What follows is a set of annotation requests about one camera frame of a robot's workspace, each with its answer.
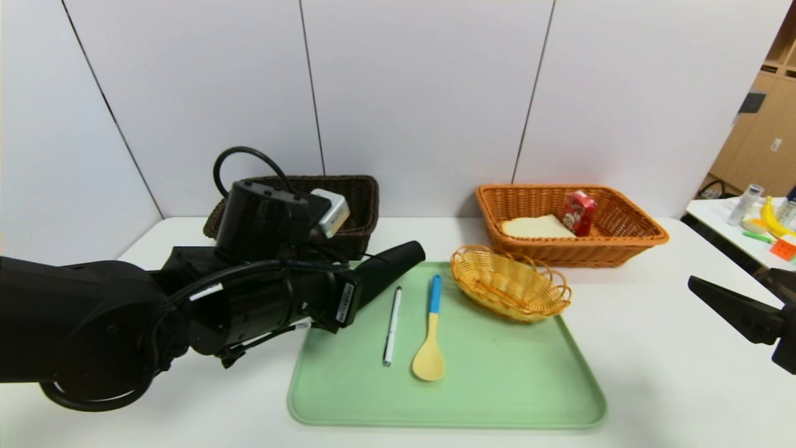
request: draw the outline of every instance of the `green marker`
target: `green marker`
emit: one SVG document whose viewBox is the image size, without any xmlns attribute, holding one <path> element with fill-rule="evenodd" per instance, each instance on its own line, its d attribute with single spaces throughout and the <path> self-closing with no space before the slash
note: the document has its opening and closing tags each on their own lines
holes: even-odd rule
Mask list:
<svg viewBox="0 0 796 448">
<path fill-rule="evenodd" d="M 771 238 L 769 238 L 769 237 L 767 237 L 765 235 L 753 234 L 752 232 L 750 232 L 748 230 L 744 230 L 743 231 L 743 236 L 749 237 L 749 238 L 754 238 L 754 239 L 760 240 L 762 242 L 767 242 L 768 244 L 774 244 L 774 240 L 772 240 Z"/>
</svg>

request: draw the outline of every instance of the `bread slice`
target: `bread slice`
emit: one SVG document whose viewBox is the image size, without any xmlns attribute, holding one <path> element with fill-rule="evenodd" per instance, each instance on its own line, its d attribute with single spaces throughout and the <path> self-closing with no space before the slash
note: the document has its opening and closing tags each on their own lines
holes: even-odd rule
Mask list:
<svg viewBox="0 0 796 448">
<path fill-rule="evenodd" d="M 564 224 L 552 214 L 539 218 L 515 218 L 501 222 L 503 233 L 515 238 L 574 238 Z"/>
</svg>

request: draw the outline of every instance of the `spoon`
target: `spoon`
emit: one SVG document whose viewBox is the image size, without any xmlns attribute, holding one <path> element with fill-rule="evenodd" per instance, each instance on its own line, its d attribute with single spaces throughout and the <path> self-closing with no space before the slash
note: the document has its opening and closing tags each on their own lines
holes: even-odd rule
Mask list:
<svg viewBox="0 0 796 448">
<path fill-rule="evenodd" d="M 437 320 L 439 319 L 439 298 L 442 295 L 443 279 L 435 275 L 431 280 L 431 305 L 428 308 L 428 333 L 426 341 L 412 361 L 412 371 L 420 379 L 436 381 L 445 374 L 443 354 L 437 344 Z"/>
</svg>

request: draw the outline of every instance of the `white wall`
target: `white wall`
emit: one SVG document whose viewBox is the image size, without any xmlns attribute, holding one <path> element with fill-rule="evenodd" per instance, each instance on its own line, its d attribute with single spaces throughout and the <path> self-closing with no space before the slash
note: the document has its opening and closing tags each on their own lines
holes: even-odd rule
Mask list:
<svg viewBox="0 0 796 448">
<path fill-rule="evenodd" d="M 682 215 L 790 0 L 557 0 L 519 183 L 603 183 Z"/>
<path fill-rule="evenodd" d="M 2 254 L 117 257 L 160 215 L 61 3 L 2 4 Z"/>
<path fill-rule="evenodd" d="M 552 0 L 304 0 L 326 173 L 382 216 L 480 215 L 509 183 Z"/>
<path fill-rule="evenodd" d="M 383 216 L 477 214 L 480 183 L 604 183 L 677 216 L 789 0 L 67 0 L 167 216 L 217 202 L 217 153 L 371 174 Z M 267 174 L 230 159 L 227 182 Z"/>
<path fill-rule="evenodd" d="M 297 0 L 67 0 L 144 179 L 165 216 L 207 215 L 227 147 L 322 174 Z M 230 157 L 227 184 L 270 169 Z"/>
</svg>

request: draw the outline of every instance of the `small table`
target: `small table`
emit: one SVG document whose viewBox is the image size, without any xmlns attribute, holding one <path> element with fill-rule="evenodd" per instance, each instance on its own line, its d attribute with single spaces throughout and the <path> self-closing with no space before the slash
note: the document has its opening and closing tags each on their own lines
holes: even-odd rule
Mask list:
<svg viewBox="0 0 796 448">
<path fill-rule="evenodd" d="M 708 234 L 705 234 L 706 232 L 704 232 L 704 230 L 698 228 L 695 230 L 703 234 L 703 236 L 705 236 L 708 240 L 711 240 L 714 236 L 718 236 L 722 240 L 743 251 L 743 253 L 757 262 L 762 268 L 756 273 L 757 277 L 760 274 L 765 273 L 765 271 L 773 268 L 795 270 L 796 265 L 793 265 L 770 252 L 770 244 L 756 240 L 754 238 L 745 237 L 742 234 L 743 227 L 730 226 L 727 224 L 727 218 L 729 218 L 730 212 L 732 211 L 732 207 L 727 205 L 729 205 L 728 201 L 731 200 L 732 199 L 702 199 L 691 201 L 686 211 L 688 214 L 696 218 L 696 220 L 707 227 L 707 229 L 704 230 L 707 230 Z M 784 200 L 784 198 L 775 198 L 775 206 L 778 206 L 782 200 Z M 736 258 L 732 253 L 727 253 L 727 255 L 730 258 Z M 743 265 L 744 260 L 738 260 L 738 262 L 739 264 Z"/>
<path fill-rule="evenodd" d="M 574 291 L 564 314 L 608 402 L 605 423 L 583 431 L 443 430 L 304 426 L 287 390 L 305 332 L 252 349 L 232 368 L 190 351 L 118 411 L 69 411 L 36 384 L 0 385 L 2 448 L 617 448 L 789 446 L 796 379 L 749 344 L 687 288 L 697 275 L 769 305 L 782 304 L 675 219 L 658 220 L 668 244 L 618 268 L 562 269 Z M 203 218 L 158 223 L 122 257 L 159 269 L 172 246 L 210 245 Z M 462 244 L 488 244 L 476 218 L 382 218 L 370 253 L 418 240 L 429 261 Z"/>
</svg>

